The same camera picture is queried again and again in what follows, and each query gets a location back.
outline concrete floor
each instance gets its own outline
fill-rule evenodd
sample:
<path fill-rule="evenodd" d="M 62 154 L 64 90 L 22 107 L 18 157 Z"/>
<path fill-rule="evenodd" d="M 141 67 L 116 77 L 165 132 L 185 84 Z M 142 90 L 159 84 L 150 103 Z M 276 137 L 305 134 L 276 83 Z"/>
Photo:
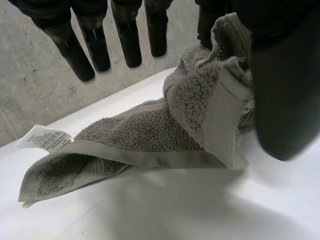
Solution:
<path fill-rule="evenodd" d="M 103 21 L 111 70 L 84 84 L 77 79 L 51 39 L 8 1 L 0 1 L 0 147 L 26 134 L 35 124 L 48 125 L 162 70 L 175 67 L 182 50 L 197 41 L 198 6 L 175 0 L 168 9 L 167 54 L 150 53 L 145 9 L 137 17 L 142 65 L 129 69 L 108 8 Z M 72 26 L 85 53 L 83 37 Z"/>

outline white surface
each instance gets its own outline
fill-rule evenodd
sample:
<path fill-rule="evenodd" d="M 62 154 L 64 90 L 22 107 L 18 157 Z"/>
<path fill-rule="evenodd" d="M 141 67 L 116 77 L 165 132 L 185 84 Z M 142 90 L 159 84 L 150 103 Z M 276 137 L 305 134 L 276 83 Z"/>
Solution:
<path fill-rule="evenodd" d="M 76 135 L 162 97 L 168 69 L 53 124 Z M 0 148 L 2 240 L 319 240 L 320 139 L 291 162 L 266 155 L 254 132 L 243 134 L 250 162 L 228 169 L 142 169 L 22 208 L 18 195 L 42 149 Z"/>

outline folded towel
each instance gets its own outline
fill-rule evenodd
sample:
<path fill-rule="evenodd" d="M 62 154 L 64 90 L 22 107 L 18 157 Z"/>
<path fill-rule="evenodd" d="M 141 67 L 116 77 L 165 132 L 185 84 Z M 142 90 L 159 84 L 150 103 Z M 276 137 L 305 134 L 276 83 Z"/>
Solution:
<path fill-rule="evenodd" d="M 246 51 L 242 46 L 231 49 L 235 54 L 243 49 L 237 56 L 241 60 L 222 57 L 228 52 L 225 46 L 238 47 L 236 37 L 248 43 L 249 32 L 235 14 L 219 19 L 213 31 L 213 51 L 187 49 L 165 80 L 164 98 L 103 118 L 82 130 L 73 143 L 37 161 L 23 178 L 18 201 L 29 206 L 115 176 L 130 165 L 246 167 L 239 127 L 253 123 L 254 110 L 250 71 L 239 65 L 246 61 Z"/>

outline terry cloth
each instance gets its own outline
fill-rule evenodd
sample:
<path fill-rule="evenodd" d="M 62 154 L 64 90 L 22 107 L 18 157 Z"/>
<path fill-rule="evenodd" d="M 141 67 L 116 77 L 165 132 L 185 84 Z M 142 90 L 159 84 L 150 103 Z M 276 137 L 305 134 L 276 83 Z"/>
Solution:
<path fill-rule="evenodd" d="M 118 175 L 128 166 L 246 167 L 239 128 L 253 124 L 254 104 L 250 70 L 240 66 L 247 65 L 249 34 L 237 15 L 219 18 L 212 52 L 200 46 L 186 49 L 165 80 L 164 98 L 103 118 L 73 143 L 37 161 L 23 178 L 18 201 L 29 206 Z"/>

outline care label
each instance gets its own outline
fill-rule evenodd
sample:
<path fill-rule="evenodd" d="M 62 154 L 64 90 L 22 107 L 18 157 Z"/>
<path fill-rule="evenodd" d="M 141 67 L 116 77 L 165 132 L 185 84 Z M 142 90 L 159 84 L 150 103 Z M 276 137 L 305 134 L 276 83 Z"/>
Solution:
<path fill-rule="evenodd" d="M 16 148 L 40 148 L 52 153 L 72 143 L 74 138 L 68 133 L 42 125 L 35 125 L 15 145 Z"/>

